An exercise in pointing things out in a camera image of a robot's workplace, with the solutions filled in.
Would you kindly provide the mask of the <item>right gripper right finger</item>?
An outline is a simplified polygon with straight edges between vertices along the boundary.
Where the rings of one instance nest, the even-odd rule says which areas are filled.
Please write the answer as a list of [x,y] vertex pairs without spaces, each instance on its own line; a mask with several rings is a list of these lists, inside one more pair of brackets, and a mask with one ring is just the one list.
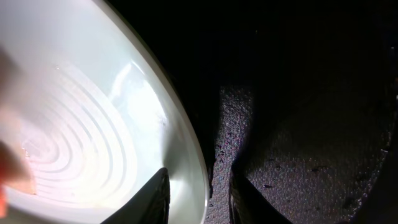
[[291,224],[240,173],[231,171],[229,216],[233,224]]

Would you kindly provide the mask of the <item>green and yellow sponge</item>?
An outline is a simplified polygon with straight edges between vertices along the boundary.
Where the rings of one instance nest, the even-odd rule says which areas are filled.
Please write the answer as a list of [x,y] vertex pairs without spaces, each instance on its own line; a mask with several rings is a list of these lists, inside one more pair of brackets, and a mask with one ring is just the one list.
[[12,108],[6,104],[16,66],[1,51],[1,218],[7,216],[6,186],[25,194],[36,193],[35,180],[30,171],[26,151],[19,140],[20,124]]

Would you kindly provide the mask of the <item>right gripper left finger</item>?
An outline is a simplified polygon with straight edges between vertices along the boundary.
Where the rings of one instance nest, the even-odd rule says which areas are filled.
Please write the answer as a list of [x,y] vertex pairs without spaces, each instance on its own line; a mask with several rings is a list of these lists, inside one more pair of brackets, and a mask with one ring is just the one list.
[[132,199],[101,224],[168,224],[169,207],[169,173],[163,167]]

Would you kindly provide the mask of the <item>light blue plate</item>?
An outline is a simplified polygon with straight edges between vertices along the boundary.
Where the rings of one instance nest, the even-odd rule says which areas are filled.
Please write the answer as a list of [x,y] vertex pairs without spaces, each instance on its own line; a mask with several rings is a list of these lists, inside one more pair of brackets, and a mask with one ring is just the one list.
[[203,223],[209,200],[197,136],[143,41],[105,1],[1,2],[5,97],[34,194],[7,188],[4,223],[101,223],[160,170],[169,223]]

